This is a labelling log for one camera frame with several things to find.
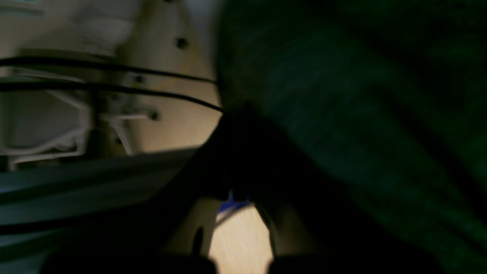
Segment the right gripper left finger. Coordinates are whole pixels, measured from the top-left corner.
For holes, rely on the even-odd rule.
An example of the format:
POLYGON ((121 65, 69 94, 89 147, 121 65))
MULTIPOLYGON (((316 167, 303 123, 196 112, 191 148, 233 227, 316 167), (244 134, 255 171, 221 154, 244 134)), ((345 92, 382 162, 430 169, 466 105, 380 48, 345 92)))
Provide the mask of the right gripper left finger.
POLYGON ((87 227, 42 274, 217 274, 208 257, 221 206, 244 200, 236 153, 244 112, 226 112, 207 143, 148 201, 87 227))

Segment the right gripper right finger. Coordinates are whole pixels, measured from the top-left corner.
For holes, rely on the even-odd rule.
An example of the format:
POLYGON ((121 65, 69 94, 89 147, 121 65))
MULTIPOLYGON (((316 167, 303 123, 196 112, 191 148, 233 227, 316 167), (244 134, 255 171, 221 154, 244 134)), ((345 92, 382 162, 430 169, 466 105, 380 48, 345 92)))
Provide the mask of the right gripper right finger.
POLYGON ((270 274, 443 274, 438 259, 374 221, 348 187, 277 127, 243 114, 253 161, 248 190, 270 228, 270 274))

